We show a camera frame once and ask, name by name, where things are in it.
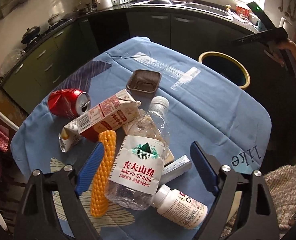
white kettle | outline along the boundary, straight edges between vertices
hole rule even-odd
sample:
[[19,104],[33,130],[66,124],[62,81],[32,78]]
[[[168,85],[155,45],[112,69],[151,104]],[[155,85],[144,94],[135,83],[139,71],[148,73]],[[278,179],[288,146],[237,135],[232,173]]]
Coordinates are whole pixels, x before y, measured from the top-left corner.
[[98,11],[112,7],[111,0],[95,0]]

kitchen sink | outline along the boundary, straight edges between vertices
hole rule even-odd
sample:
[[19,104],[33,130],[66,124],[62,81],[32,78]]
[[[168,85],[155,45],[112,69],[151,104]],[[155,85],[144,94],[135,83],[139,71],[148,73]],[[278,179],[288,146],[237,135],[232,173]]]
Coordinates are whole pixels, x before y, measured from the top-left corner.
[[225,11],[223,11],[221,9],[217,9],[217,8],[210,7],[210,6],[203,5],[203,4],[184,3],[184,4],[181,4],[180,6],[193,8],[193,9],[198,9],[198,10],[203,10],[203,11],[208,11],[208,12],[211,12],[211,13],[219,14],[221,16],[228,16],[227,12],[225,12]]
[[196,10],[196,11],[200,11],[201,13],[211,13],[215,16],[218,17],[224,17],[228,20],[233,20],[233,17],[231,15],[229,15],[226,11],[218,9],[218,8],[214,8],[211,6],[207,6],[207,5],[203,5],[203,4],[199,4],[199,3],[186,3],[183,1],[172,1],[174,4],[152,4],[149,3],[150,1],[143,1],[143,2],[138,2],[138,3],[134,3],[131,6],[139,6],[139,5],[161,5],[161,6],[175,6],[175,7],[184,7],[184,8],[190,8],[192,10]]
[[173,4],[163,4],[163,3],[149,3],[151,0],[148,1],[143,1],[143,2],[138,2],[138,3],[134,3],[130,6],[138,6],[138,5],[165,5],[165,6],[174,6],[174,5],[180,5],[180,4],[184,4],[185,2],[183,1],[172,1]]

white bottle cap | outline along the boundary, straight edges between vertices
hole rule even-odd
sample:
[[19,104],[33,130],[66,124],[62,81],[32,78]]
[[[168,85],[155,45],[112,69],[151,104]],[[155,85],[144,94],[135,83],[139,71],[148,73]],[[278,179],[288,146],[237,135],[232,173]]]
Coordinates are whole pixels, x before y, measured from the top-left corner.
[[166,186],[165,184],[162,185],[156,194],[152,198],[152,207],[159,208],[161,206],[162,201],[165,199],[167,194],[170,192],[170,187]]
[[154,98],[151,100],[150,104],[151,104],[151,105],[152,105],[152,104],[161,104],[161,105],[165,106],[166,108],[169,107],[169,101],[167,100],[167,98],[159,97],[159,96],[158,96],[158,97],[154,97]]

table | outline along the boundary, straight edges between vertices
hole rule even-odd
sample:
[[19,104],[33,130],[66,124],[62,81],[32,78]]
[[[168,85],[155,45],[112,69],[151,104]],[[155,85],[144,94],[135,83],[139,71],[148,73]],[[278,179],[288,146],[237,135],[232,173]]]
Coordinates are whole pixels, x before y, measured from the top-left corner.
[[[206,153],[237,172],[251,173],[260,167],[271,130],[267,111],[220,74],[148,38],[131,38],[109,49],[56,89],[87,91],[93,107],[125,88],[136,69],[154,70],[162,75],[156,95],[169,100],[170,149],[175,159],[184,154],[190,158],[190,144],[198,141]],[[134,98],[141,100],[142,108],[147,109],[148,99]],[[60,151],[58,133],[68,122],[49,112],[47,97],[24,121],[11,142],[11,151],[26,177],[34,169],[41,169],[43,173],[57,171],[63,163],[73,164],[79,154],[93,150],[94,143],[83,138],[68,153]],[[117,130],[117,149],[123,137],[123,130]],[[205,189],[194,165],[167,185],[207,205],[208,210],[215,199]],[[90,194],[91,186],[90,191],[80,197],[88,214]],[[54,201],[63,230],[71,235],[57,193]],[[90,220],[104,240],[187,240],[196,233],[196,229],[187,230],[160,216],[152,207],[133,211],[112,203],[106,215],[101,218],[90,215]]]

small square basket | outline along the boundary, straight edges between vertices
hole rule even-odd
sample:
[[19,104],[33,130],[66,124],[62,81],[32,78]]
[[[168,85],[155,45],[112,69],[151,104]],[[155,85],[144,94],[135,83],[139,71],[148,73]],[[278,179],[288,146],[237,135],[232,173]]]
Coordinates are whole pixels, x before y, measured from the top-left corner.
[[126,88],[136,95],[154,97],[161,74],[156,71],[137,69],[128,80]]

